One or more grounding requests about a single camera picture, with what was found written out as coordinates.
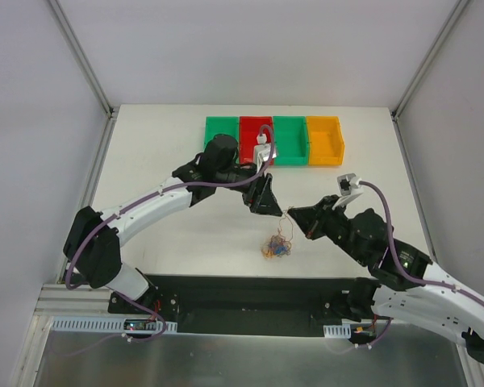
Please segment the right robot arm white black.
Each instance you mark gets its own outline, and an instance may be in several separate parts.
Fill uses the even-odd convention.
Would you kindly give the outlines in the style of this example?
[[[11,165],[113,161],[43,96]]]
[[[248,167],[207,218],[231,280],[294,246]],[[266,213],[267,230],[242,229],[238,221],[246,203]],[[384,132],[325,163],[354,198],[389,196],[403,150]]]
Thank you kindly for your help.
[[[398,319],[463,347],[484,364],[484,296],[445,272],[427,254],[389,237],[386,221],[369,208],[349,218],[336,195],[288,215],[310,240],[330,239],[359,265],[369,281],[358,280],[346,297],[356,318],[370,313]]]

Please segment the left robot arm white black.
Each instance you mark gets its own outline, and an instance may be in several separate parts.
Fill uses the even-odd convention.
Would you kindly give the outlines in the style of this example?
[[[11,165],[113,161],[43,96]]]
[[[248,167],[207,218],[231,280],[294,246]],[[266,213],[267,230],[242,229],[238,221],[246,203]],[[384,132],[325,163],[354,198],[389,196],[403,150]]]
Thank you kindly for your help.
[[[239,192],[253,214],[281,216],[272,192],[273,177],[266,171],[276,155],[274,143],[259,135],[254,160],[239,164],[237,140],[216,135],[152,192],[103,211],[91,206],[80,209],[63,247],[69,261],[67,288],[77,288],[71,276],[78,272],[83,284],[93,289],[106,287],[126,296],[126,303],[136,313],[149,312],[156,288],[139,270],[122,261],[122,247],[147,227],[199,204],[220,188]]]

